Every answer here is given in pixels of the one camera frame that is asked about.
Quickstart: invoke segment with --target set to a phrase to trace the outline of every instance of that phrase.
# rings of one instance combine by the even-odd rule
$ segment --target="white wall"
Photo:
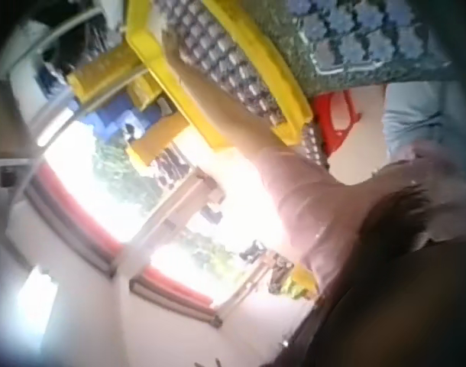
[[[13,212],[9,235],[59,284],[44,350],[75,367],[209,367],[216,357],[224,367],[254,367],[276,354],[308,310],[306,302],[260,292],[215,330],[129,294],[126,279],[101,276],[25,201]]]

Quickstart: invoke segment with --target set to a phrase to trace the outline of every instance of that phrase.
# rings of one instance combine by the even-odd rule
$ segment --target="dark hair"
[[[357,251],[348,262],[345,275],[354,282],[367,277],[377,266],[404,255],[425,231],[430,217],[429,200],[418,186],[392,193],[367,214],[359,229]],[[314,308],[301,322],[277,357],[261,367],[314,366],[312,341],[325,319],[321,307]]]

